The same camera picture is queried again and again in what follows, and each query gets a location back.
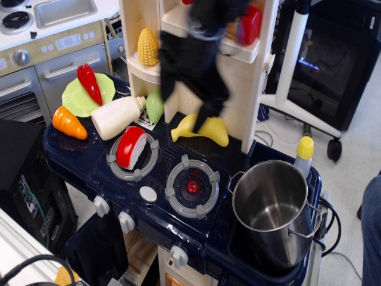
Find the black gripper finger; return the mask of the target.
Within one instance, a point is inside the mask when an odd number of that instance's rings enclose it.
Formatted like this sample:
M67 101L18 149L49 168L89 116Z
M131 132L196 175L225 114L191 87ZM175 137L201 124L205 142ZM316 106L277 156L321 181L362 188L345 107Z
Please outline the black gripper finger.
M165 62L161 63L160 70L161 78L161 97L166 102L174 91L174 86L177 81L177 73L171 66Z
M193 133L198 133L200 128L203 126L205 121L210 117L218 117L223 109L223 101L217 100L208 100L204 101L201 108L199 109L199 113L197 115Z

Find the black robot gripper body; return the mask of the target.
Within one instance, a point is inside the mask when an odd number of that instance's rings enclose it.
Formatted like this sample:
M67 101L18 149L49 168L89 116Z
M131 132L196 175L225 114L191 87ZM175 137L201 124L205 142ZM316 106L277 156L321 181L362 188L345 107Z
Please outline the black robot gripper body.
M248 1L195 1L186 17L188 32L178 37L161 31L161 96L167 100L177 81L203 105L200 114L218 116L229 91L216 67L216 56L227 24L245 12Z

